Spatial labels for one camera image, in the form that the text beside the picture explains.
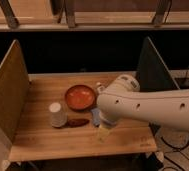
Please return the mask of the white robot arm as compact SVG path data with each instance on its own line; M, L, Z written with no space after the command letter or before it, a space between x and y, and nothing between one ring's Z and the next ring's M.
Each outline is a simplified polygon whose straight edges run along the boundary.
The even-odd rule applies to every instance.
M100 129L130 118L189 132L189 89L141 92L133 76L122 74L97 91Z

